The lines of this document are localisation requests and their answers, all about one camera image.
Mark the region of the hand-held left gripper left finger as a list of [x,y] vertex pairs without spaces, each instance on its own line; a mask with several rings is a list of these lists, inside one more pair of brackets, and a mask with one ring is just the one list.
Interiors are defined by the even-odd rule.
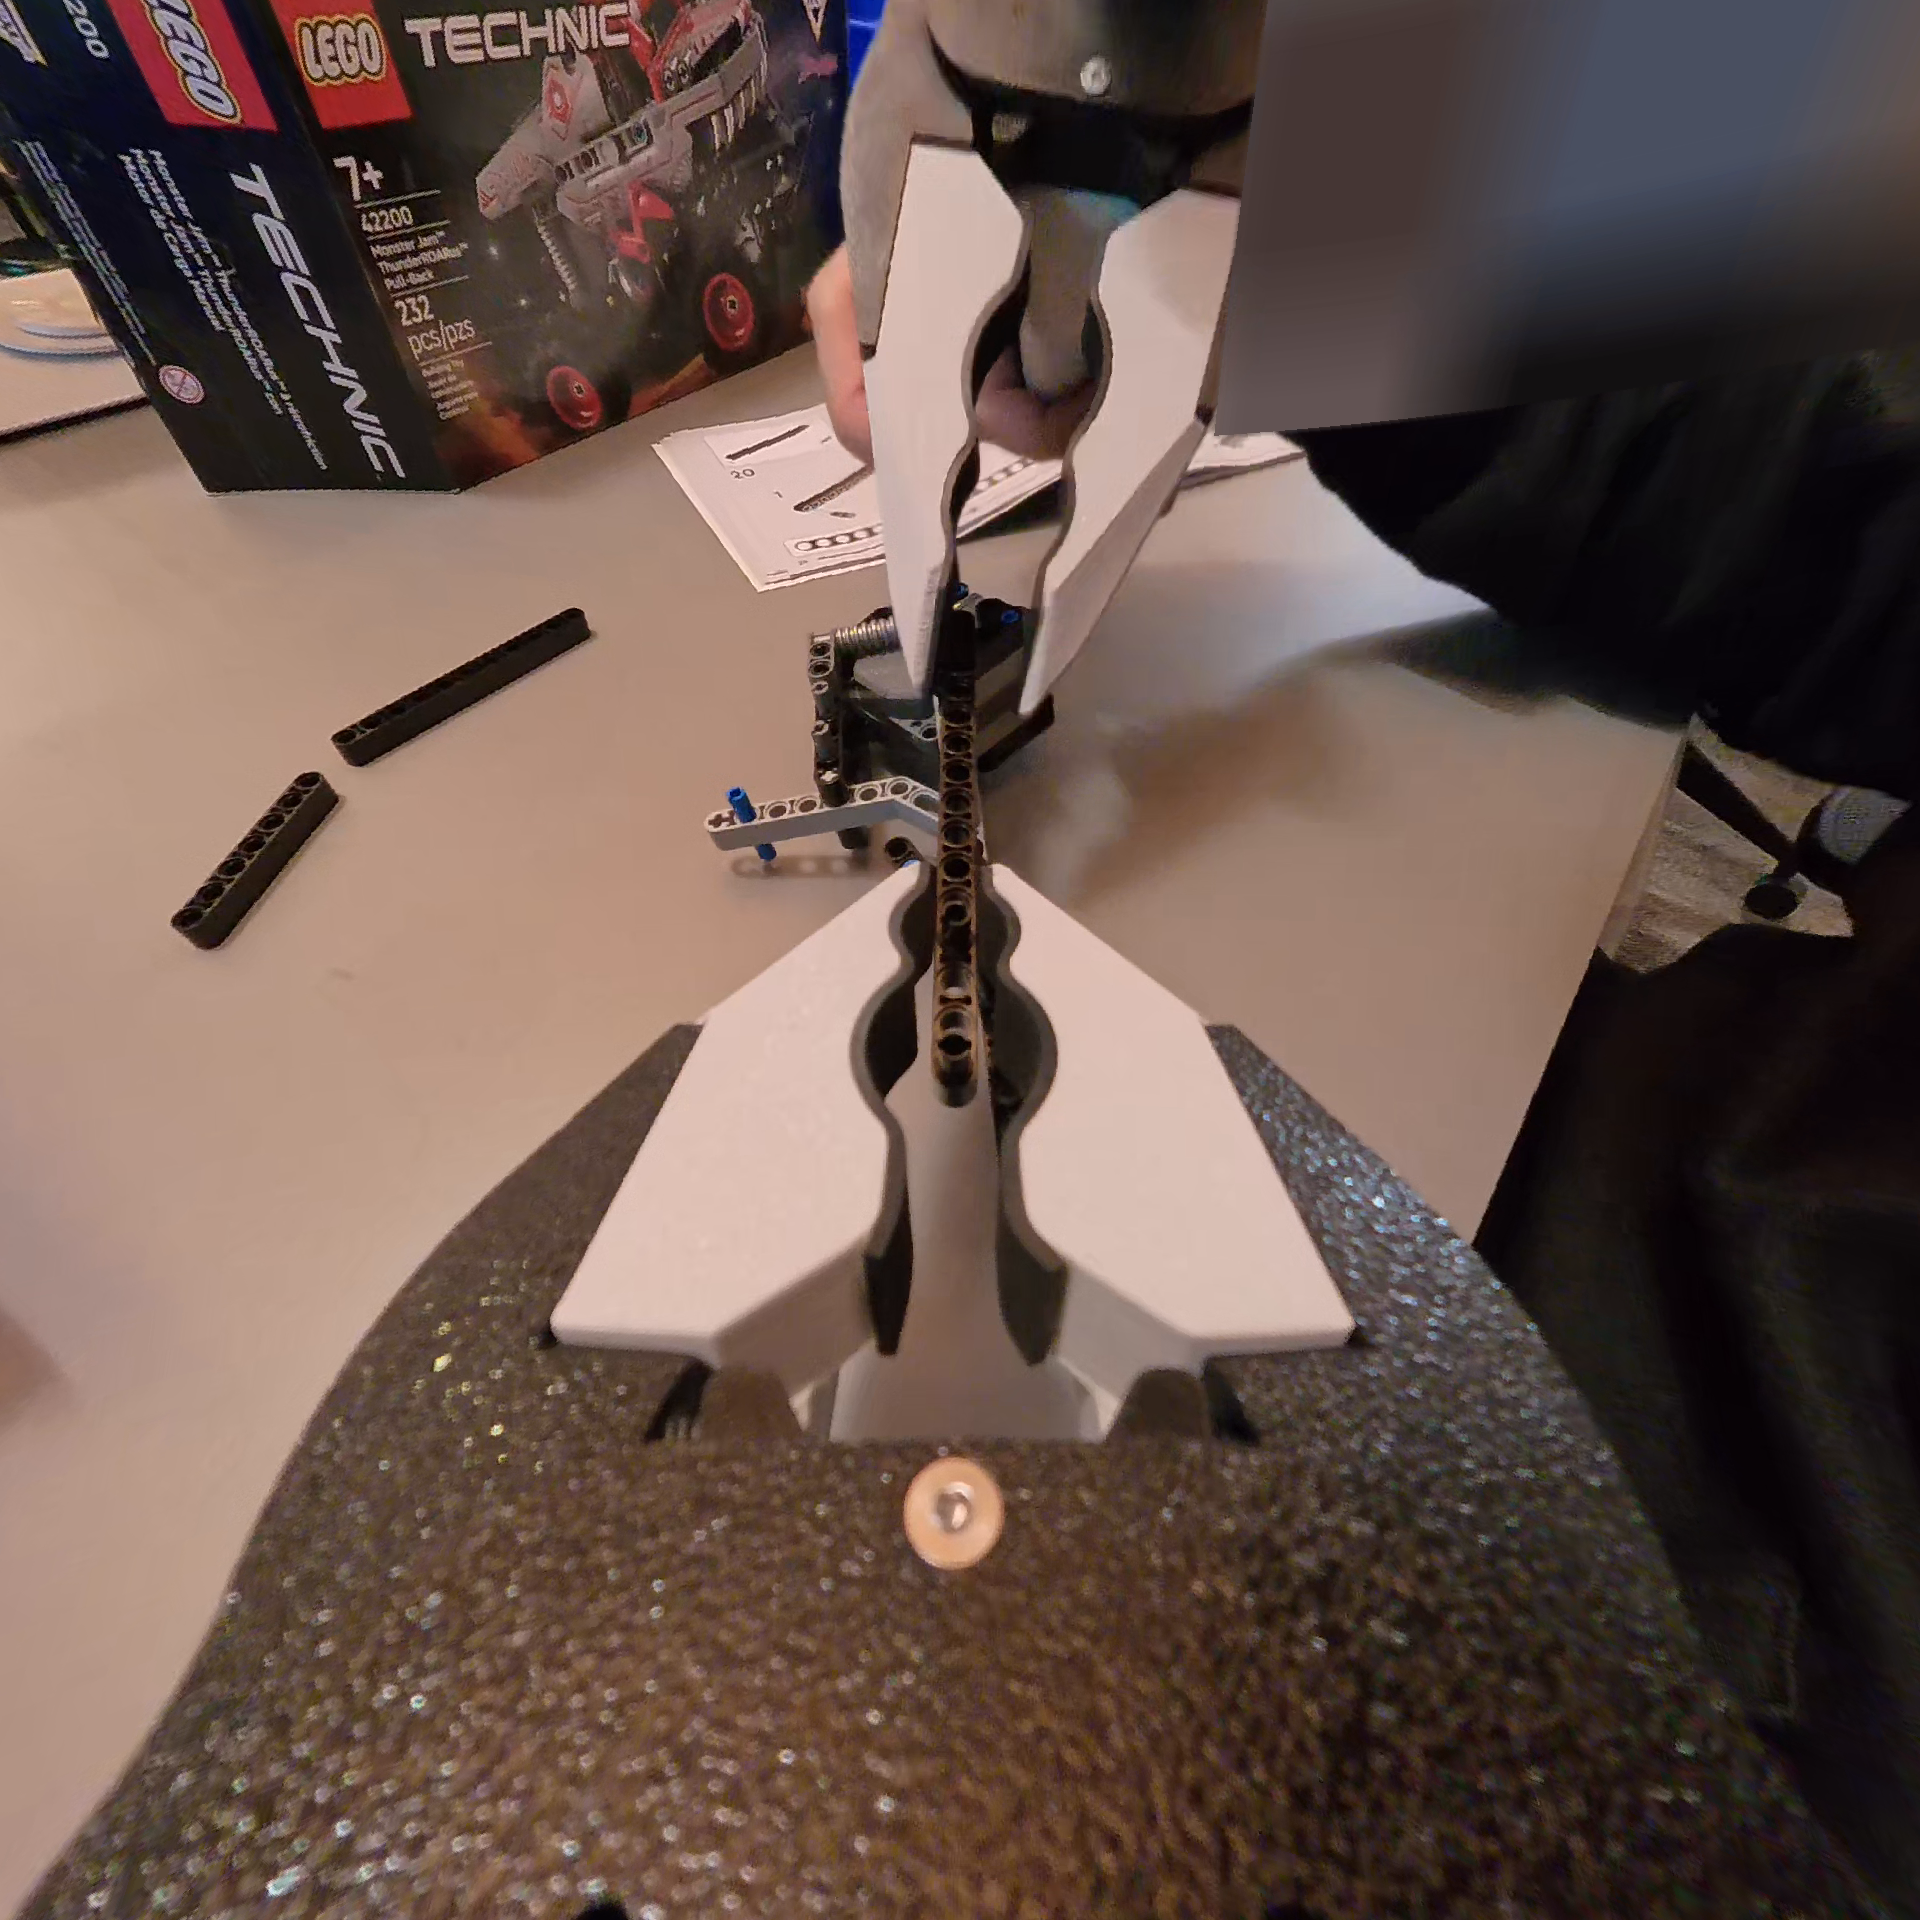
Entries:
[[550,1329],[776,1376],[789,1397],[905,1326],[905,1141],[924,872],[896,871],[718,1000]]

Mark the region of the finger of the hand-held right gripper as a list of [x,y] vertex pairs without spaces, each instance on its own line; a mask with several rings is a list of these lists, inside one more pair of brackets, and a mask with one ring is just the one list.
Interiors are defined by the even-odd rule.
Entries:
[[1208,434],[1204,397],[1241,204],[1179,188],[1120,224],[1092,287],[1101,378],[1062,464],[1022,713],[1042,709],[1104,617]]
[[902,671],[925,697],[976,457],[976,353],[1025,284],[1026,226],[969,148],[914,142],[866,364],[872,466]]

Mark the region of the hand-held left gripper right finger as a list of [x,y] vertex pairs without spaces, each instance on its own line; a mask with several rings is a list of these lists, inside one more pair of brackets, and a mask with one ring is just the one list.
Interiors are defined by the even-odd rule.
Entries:
[[1000,1311],[1110,1420],[1144,1376],[1355,1329],[1208,1021],[993,869]]

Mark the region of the black toy brick assembly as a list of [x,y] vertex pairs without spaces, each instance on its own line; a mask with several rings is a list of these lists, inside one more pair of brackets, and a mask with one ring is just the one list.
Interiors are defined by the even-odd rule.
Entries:
[[765,802],[731,785],[704,822],[715,848],[752,848],[763,861],[802,837],[828,834],[864,850],[878,828],[918,834],[930,864],[930,933],[918,937],[930,981],[928,1056],[934,1087],[953,1108],[990,1077],[980,776],[1052,721],[1052,701],[1019,709],[1029,626],[1029,608],[952,585],[925,687],[907,671],[890,608],[811,636],[811,785]]

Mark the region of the person's right forearm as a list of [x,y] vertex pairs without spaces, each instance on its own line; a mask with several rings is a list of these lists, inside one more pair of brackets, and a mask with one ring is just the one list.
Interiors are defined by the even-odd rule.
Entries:
[[1290,436],[1373,536],[1568,673],[1916,802],[1914,344]]

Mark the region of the person's right hand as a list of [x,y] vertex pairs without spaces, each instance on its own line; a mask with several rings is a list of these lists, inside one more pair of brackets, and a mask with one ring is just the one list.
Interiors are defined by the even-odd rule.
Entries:
[[[824,374],[832,432],[860,462],[873,462],[873,429],[866,396],[866,361],[858,337],[849,246],[828,253],[804,294],[808,325]],[[1097,386],[1042,396],[1025,384],[1019,349],[1006,349],[976,396],[976,432],[982,440],[1029,460],[1060,460],[1089,415]]]

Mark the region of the white instruction sheet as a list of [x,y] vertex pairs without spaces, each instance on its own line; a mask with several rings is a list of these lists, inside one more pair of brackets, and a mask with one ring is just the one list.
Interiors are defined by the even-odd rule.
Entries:
[[[676,432],[657,455],[756,591],[885,561],[873,468],[842,448],[824,404]],[[1182,486],[1304,457],[1280,434],[1208,429]],[[982,442],[979,460],[979,480],[956,514],[962,538],[1058,502],[1060,462],[1030,462],[996,442]]]

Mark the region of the person's black clothing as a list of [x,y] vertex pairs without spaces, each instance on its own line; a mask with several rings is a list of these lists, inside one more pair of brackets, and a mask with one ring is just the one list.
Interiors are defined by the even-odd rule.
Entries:
[[1590,1406],[1712,1666],[1886,1913],[1918,1897],[1918,839],[1840,940],[1595,954],[1477,1247]]

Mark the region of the long black perforated beam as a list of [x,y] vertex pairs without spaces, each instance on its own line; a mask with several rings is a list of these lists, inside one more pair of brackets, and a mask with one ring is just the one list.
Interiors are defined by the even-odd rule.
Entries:
[[377,705],[329,736],[347,765],[361,767],[387,758],[422,733],[529,679],[539,666],[582,646],[593,623],[580,608],[564,608],[532,629],[499,641],[480,656]]

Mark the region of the short black perforated beam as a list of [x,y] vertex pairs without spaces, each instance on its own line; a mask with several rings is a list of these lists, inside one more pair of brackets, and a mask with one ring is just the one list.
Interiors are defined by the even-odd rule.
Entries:
[[202,950],[225,945],[260,897],[329,821],[341,797],[323,772],[302,772],[252,822],[228,854],[171,917],[171,928]]

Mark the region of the toy set cardboard box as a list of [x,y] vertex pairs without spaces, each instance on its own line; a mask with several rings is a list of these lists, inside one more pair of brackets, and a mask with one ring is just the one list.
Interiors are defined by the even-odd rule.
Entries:
[[792,346],[825,1],[13,1],[4,156],[206,492],[459,492]]

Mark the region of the black office chair base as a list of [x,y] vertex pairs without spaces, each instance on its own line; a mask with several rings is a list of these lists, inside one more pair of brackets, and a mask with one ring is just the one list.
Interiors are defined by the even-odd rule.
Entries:
[[1820,790],[1794,828],[1777,822],[1733,770],[1733,753],[1694,729],[1678,760],[1675,788],[1722,828],[1764,856],[1762,872],[1742,893],[1749,921],[1785,924],[1808,895],[1837,895],[1851,871],[1909,804],[1868,785]]

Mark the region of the white round dish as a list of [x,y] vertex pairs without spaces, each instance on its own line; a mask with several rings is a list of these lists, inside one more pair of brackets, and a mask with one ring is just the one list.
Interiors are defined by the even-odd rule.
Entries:
[[3,349],[30,358],[101,358],[118,346],[70,269],[3,276]]

